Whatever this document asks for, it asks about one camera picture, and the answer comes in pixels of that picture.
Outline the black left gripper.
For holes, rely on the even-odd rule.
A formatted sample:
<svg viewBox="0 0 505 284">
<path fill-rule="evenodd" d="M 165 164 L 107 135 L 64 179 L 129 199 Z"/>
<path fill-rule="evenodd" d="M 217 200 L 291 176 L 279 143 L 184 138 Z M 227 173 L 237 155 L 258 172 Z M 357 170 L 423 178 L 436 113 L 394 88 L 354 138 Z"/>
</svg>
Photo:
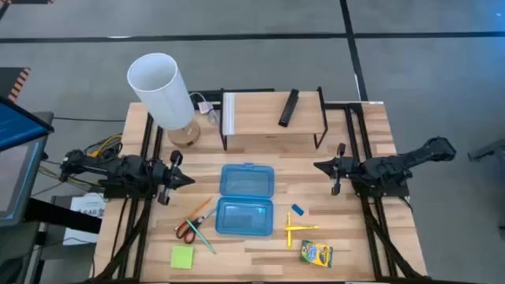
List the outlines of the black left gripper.
<svg viewBox="0 0 505 284">
<path fill-rule="evenodd" d="M 183 174 L 179 168 L 182 161 L 180 151 L 172 151 L 170 161 L 170 166 L 167 166 L 161 160 L 153 162 L 152 176 L 155 179 L 155 184 L 164 186 L 164 189 L 158 195 L 158 202 L 162 205 L 168 205 L 170 189 L 178 189 L 196 182 L 193 178 Z"/>
</svg>

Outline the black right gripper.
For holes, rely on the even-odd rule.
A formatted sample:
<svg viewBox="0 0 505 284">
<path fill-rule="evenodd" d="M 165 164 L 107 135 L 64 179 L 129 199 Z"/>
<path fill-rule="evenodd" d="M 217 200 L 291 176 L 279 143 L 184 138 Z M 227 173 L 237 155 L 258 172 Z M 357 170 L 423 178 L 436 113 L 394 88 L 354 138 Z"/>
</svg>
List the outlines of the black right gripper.
<svg viewBox="0 0 505 284">
<path fill-rule="evenodd" d="M 352 157 L 345 157 L 346 145 L 341 143 L 337 147 L 336 156 L 328 161 L 314 162 L 313 165 L 317 168 L 323 168 L 322 171 L 334 181 L 331 190 L 332 196 L 337 196 L 341 189 L 341 178 L 348 178 L 355 174 L 358 168 L 358 162 Z"/>
</svg>

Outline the orange pencil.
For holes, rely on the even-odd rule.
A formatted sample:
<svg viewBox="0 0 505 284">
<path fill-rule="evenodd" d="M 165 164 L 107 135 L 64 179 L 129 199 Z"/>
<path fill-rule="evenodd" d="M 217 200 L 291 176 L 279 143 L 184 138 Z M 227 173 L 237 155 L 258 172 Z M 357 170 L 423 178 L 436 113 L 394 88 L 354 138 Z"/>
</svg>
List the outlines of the orange pencil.
<svg viewBox="0 0 505 284">
<path fill-rule="evenodd" d="M 204 202 L 198 205 L 187 218 L 190 219 L 196 216 L 196 214 L 199 213 L 211 200 L 212 197 L 207 198 Z"/>
</svg>

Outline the red-handled scissors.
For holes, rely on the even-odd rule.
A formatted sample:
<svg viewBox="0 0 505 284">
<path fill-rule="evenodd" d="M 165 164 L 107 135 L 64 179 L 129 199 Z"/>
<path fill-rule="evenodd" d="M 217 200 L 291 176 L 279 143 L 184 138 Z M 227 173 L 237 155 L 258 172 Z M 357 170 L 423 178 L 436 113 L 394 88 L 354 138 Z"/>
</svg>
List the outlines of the red-handled scissors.
<svg viewBox="0 0 505 284">
<path fill-rule="evenodd" d="M 211 209 L 205 215 L 199 216 L 193 220 L 187 219 L 176 230 L 177 239 L 182 239 L 186 244 L 192 244 L 197 236 L 197 229 L 206 221 L 214 212 L 216 207 Z"/>
</svg>

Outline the teal pencil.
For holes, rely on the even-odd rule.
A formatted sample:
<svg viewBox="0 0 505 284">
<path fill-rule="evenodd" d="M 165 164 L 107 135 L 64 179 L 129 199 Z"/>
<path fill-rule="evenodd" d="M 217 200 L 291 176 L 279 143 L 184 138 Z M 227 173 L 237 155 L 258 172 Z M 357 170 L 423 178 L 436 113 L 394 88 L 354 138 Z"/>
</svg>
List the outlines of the teal pencil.
<svg viewBox="0 0 505 284">
<path fill-rule="evenodd" d="M 185 218 L 186 223 L 191 227 L 191 229 L 194 231 L 194 233 L 202 240 L 203 243 L 207 246 L 207 248 L 213 253 L 217 254 L 215 249 L 212 247 L 212 245 L 209 243 L 207 238 L 199 231 L 199 223 L 198 221 L 190 221 L 189 219 Z"/>
</svg>

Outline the green sticky note pad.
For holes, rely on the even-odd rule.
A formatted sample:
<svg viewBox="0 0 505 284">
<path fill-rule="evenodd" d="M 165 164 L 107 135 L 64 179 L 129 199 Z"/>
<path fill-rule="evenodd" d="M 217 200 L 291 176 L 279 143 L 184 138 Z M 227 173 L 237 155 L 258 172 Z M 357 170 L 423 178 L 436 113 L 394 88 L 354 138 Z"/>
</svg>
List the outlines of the green sticky note pad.
<svg viewBox="0 0 505 284">
<path fill-rule="evenodd" d="M 173 269 L 191 269 L 193 256 L 194 247 L 174 246 L 171 251 L 170 267 Z"/>
</svg>

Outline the yellow highlighter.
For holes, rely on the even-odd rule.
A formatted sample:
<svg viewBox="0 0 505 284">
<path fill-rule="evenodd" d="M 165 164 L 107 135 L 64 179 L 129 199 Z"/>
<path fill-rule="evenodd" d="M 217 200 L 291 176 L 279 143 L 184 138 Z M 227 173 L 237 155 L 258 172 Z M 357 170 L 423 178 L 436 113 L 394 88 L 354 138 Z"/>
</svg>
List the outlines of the yellow highlighter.
<svg viewBox="0 0 505 284">
<path fill-rule="evenodd" d="M 287 248 L 289 250 L 292 249 L 292 245 L 293 245 L 293 242 L 292 242 L 292 233 L 291 233 L 290 230 L 288 230 L 288 228 L 290 227 L 290 225 L 291 225 L 291 214 L 288 211 L 287 212 L 287 217 L 286 217 L 285 231 L 286 231 L 286 234 L 287 234 Z"/>
</svg>

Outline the crayon box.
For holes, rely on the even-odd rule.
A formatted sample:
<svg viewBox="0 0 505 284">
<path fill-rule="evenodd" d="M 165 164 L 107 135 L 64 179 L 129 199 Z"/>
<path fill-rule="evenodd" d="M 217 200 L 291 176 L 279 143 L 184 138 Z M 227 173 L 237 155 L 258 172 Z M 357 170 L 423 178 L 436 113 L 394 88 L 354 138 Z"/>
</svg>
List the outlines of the crayon box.
<svg viewBox="0 0 505 284">
<path fill-rule="evenodd" d="M 317 266 L 331 268 L 333 248 L 330 245 L 303 240 L 301 243 L 300 260 Z"/>
</svg>

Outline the blue plastic pencil case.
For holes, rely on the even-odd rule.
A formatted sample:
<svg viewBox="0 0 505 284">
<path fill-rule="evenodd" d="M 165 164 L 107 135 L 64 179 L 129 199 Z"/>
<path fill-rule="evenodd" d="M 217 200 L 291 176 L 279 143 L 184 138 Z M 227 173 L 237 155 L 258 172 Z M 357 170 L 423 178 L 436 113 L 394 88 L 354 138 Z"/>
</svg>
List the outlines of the blue plastic pencil case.
<svg viewBox="0 0 505 284">
<path fill-rule="evenodd" d="M 252 163 L 222 167 L 215 230 L 220 234 L 267 237 L 273 232 L 275 172 Z"/>
</svg>

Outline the black stapler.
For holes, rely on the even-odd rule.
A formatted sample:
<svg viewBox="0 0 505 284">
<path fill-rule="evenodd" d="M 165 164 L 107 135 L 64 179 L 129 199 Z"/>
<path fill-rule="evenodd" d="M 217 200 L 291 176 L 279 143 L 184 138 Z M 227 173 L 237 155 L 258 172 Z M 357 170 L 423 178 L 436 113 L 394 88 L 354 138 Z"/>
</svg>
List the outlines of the black stapler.
<svg viewBox="0 0 505 284">
<path fill-rule="evenodd" d="M 287 127 L 290 123 L 290 119 L 293 115 L 294 109 L 297 105 L 299 96 L 299 91 L 297 89 L 292 89 L 287 97 L 286 104 L 282 110 L 281 116 L 279 118 L 279 125 L 282 127 Z"/>
</svg>

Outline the wooden shelf riser, black legs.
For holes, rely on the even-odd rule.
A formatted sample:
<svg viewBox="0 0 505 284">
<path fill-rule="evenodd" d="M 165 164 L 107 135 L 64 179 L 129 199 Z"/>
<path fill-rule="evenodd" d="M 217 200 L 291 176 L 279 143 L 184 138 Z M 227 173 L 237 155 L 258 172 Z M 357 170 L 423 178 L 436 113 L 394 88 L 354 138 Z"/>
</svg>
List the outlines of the wooden shelf riser, black legs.
<svg viewBox="0 0 505 284">
<path fill-rule="evenodd" d="M 299 91 L 297 105 L 287 127 L 279 118 L 289 92 L 224 92 L 220 102 L 219 135 L 227 149 L 230 136 L 311 135 L 318 148 L 328 123 L 322 88 Z"/>
</svg>

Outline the white lamp with wooden base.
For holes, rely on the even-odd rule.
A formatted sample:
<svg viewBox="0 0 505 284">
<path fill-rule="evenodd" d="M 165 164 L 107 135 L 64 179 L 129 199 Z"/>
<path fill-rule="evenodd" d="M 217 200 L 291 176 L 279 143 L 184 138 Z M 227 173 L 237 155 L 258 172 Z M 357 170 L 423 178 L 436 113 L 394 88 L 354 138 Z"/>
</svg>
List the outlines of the white lamp with wooden base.
<svg viewBox="0 0 505 284">
<path fill-rule="evenodd" d="M 200 126 L 177 62 L 168 54 L 145 54 L 127 71 L 131 89 L 172 144 L 187 148 L 200 138 Z"/>
</svg>

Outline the white printed paper box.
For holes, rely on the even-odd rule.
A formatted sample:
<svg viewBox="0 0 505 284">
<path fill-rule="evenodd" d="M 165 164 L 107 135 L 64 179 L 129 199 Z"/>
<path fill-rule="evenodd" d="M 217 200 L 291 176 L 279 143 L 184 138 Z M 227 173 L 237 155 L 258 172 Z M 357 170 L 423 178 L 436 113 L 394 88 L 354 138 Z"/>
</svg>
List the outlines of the white printed paper box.
<svg viewBox="0 0 505 284">
<path fill-rule="evenodd" d="M 70 209 L 72 211 L 77 211 L 90 215 L 91 217 L 97 217 L 99 219 L 103 218 L 103 214 L 106 207 L 106 201 L 103 198 L 102 193 L 87 193 L 83 196 L 77 196 L 72 198 L 70 204 Z M 85 244 L 95 244 L 98 241 L 98 234 L 84 232 L 80 230 L 66 228 L 63 245 L 85 245 Z"/>
</svg>

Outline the black monitor stand bar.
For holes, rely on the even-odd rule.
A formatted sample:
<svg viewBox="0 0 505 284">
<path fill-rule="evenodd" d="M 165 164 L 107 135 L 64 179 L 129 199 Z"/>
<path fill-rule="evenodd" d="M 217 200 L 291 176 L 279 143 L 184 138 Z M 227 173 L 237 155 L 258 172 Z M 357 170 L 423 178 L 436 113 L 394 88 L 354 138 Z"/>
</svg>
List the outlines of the black monitor stand bar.
<svg viewBox="0 0 505 284">
<path fill-rule="evenodd" d="M 34 198 L 28 199 L 23 220 L 45 222 L 93 234 L 99 233 L 102 224 L 102 219 L 98 217 Z"/>
</svg>

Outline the black chair leg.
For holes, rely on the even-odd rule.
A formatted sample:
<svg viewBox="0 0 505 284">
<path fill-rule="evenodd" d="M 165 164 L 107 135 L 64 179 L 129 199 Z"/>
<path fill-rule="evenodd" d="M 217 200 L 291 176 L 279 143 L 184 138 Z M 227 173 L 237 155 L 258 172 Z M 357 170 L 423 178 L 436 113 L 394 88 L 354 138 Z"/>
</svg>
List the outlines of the black chair leg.
<svg viewBox="0 0 505 284">
<path fill-rule="evenodd" d="M 480 161 L 491 155 L 494 155 L 500 162 L 505 163 L 505 139 L 497 140 L 467 153 L 469 160 L 473 162 Z"/>
</svg>

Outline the grey-screen monitor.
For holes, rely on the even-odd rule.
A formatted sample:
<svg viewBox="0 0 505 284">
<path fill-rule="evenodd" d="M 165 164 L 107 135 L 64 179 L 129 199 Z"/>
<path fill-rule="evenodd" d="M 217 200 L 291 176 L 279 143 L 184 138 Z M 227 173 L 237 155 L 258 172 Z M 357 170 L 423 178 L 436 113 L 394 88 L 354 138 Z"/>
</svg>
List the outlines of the grey-screen monitor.
<svg viewBox="0 0 505 284">
<path fill-rule="evenodd" d="M 46 143 L 43 137 L 0 152 L 0 227 L 23 219 Z"/>
</svg>

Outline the blue-screen monitor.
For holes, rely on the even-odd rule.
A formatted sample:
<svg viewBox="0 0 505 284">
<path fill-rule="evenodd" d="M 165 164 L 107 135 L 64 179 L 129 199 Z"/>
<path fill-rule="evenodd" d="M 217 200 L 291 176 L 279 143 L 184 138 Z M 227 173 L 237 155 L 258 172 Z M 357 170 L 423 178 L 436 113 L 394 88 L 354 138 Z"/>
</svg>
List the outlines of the blue-screen monitor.
<svg viewBox="0 0 505 284">
<path fill-rule="evenodd" d="M 0 97 L 0 151 L 48 136 L 53 131 L 48 122 Z"/>
</svg>

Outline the orange-black striped floor mat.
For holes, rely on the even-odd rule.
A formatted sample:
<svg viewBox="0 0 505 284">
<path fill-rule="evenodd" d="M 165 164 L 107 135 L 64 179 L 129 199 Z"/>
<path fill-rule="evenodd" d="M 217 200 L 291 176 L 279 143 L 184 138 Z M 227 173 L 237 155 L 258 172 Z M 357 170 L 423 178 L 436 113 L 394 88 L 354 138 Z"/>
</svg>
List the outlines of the orange-black striped floor mat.
<svg viewBox="0 0 505 284">
<path fill-rule="evenodd" d="M 28 67 L 0 67 L 0 97 L 16 102 L 30 72 Z"/>
</svg>

